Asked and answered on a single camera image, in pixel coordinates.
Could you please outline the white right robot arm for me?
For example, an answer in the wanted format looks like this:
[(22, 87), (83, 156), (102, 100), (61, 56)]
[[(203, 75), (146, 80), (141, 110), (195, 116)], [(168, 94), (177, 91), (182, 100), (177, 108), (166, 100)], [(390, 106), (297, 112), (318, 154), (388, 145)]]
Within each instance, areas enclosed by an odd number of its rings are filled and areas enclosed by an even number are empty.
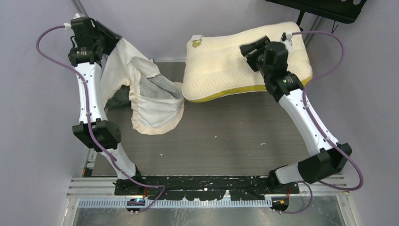
[(305, 160), (269, 172), (268, 186), (274, 193), (281, 193), (289, 183), (312, 184), (339, 173), (352, 153), (348, 143), (340, 143), (328, 131), (307, 100), (300, 79), (288, 70), (292, 37), (283, 33), (280, 41), (271, 41), (264, 36), (239, 47), (249, 67), (262, 75), (266, 90), (294, 122), (309, 154)]

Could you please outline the grey pillowcase with cream frill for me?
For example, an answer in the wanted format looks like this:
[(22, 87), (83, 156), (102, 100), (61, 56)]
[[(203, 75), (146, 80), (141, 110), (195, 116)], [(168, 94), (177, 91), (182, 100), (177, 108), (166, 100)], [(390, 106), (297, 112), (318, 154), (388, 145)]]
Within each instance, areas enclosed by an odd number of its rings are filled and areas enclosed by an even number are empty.
[(100, 86), (104, 105), (122, 86), (129, 87), (132, 127), (141, 134), (165, 134), (182, 119), (182, 83), (167, 79), (153, 61), (124, 38), (108, 55)]

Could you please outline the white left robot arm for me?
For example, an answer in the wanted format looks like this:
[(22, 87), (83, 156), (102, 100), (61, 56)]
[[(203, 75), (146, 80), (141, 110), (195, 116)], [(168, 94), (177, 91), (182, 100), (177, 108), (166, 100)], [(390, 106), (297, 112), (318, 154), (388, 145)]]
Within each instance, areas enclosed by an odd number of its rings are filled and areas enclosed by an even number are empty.
[(141, 173), (123, 150), (119, 126), (106, 117), (100, 89), (102, 59), (111, 54), (121, 36), (88, 16), (72, 19), (71, 29), (74, 35), (68, 58), (78, 79), (80, 95), (79, 123), (72, 132), (112, 165), (117, 172), (117, 194), (138, 195), (144, 191)]

